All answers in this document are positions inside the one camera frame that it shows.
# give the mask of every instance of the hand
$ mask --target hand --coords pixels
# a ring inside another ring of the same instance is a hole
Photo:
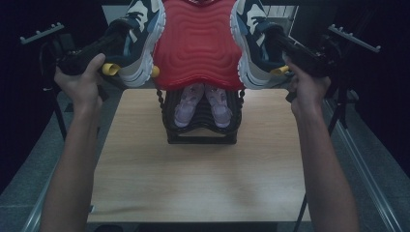
[[[289,86],[289,92],[296,92],[297,98],[292,102],[292,112],[296,117],[316,116],[321,113],[322,100],[331,84],[331,79],[313,78],[290,60],[287,66],[295,73]]]
[[[105,60],[103,54],[94,57],[82,75],[66,75],[56,67],[54,80],[73,101],[74,112],[94,110],[102,106],[97,84],[101,80],[97,70]]]

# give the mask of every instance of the forearm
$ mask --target forearm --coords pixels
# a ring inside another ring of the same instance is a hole
[[[359,231],[355,200],[338,163],[321,115],[297,117],[307,190],[315,231]]]
[[[96,166],[100,109],[74,110],[44,202],[41,231],[84,231]]]

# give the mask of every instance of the red cloth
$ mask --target red cloth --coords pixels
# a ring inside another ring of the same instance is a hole
[[[233,41],[229,17],[235,0],[163,1],[165,29],[154,51],[154,78],[160,89],[176,90],[195,82],[225,90],[240,90],[238,76],[241,50]]]

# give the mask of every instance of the wall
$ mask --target wall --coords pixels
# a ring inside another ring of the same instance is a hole
[[[0,191],[24,163],[52,114],[52,104],[43,91],[39,50],[44,40],[21,45],[52,23],[61,22],[84,46],[103,34],[106,22],[98,1],[2,1],[0,8]]]
[[[410,176],[409,3],[384,0],[369,9],[375,9],[375,15],[361,39],[382,49],[375,54],[354,47],[348,60],[350,87],[359,94],[356,109],[363,120]],[[355,28],[363,10],[339,9],[337,22]]]

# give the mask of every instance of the wooden table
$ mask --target wooden table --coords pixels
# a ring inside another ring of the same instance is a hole
[[[235,145],[170,145],[156,90],[126,90],[97,165],[89,221],[295,221],[305,186],[286,94],[247,90]]]

